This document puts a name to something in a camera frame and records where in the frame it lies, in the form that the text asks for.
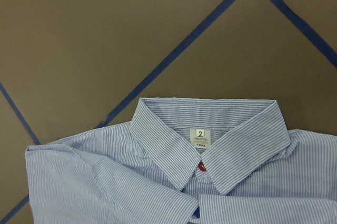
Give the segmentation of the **blue striped button shirt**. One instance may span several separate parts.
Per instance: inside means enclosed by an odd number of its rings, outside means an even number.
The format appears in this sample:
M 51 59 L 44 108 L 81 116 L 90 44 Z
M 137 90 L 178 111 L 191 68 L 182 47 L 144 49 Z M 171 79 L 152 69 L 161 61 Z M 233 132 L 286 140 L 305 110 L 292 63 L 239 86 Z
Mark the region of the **blue striped button shirt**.
M 25 160 L 35 223 L 336 223 L 336 137 L 276 100 L 140 98 Z

